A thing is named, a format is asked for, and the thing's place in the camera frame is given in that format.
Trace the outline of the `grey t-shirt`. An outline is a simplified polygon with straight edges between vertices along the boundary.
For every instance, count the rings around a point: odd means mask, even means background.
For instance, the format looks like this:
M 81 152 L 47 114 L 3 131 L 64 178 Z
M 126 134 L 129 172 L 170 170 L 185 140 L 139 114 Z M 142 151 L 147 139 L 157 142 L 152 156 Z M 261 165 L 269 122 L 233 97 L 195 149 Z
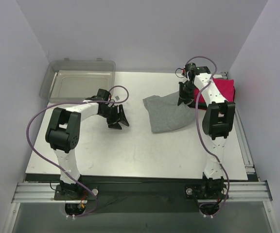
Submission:
M 185 104 L 178 105 L 178 99 L 178 92 L 163 97 L 153 95 L 143 99 L 153 133 L 176 131 L 195 121 L 195 110 Z

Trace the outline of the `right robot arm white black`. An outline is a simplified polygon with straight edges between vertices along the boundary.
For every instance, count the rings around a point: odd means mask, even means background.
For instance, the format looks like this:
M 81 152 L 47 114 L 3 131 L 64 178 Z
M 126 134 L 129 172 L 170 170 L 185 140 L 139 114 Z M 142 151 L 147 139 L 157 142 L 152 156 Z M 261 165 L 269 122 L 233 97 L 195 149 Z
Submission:
M 204 175 L 207 179 L 222 179 L 226 175 L 222 160 L 233 127 L 235 103 L 222 95 L 211 74 L 185 71 L 182 75 L 187 80 L 179 83 L 178 105 L 195 103 L 197 133 L 207 154 Z

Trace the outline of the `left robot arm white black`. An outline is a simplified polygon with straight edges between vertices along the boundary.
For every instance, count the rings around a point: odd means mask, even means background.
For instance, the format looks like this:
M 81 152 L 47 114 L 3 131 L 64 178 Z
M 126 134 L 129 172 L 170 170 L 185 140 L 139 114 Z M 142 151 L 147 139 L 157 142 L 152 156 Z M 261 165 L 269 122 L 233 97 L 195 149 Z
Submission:
M 75 156 L 81 122 L 96 115 L 104 117 L 110 129 L 121 130 L 122 124 L 129 126 L 122 104 L 86 100 L 83 104 L 72 107 L 54 108 L 45 134 L 46 142 L 50 144 L 58 159 L 60 184 L 66 186 L 65 193 L 72 200 L 79 199 L 83 193 L 82 186 L 77 184 L 81 174 Z

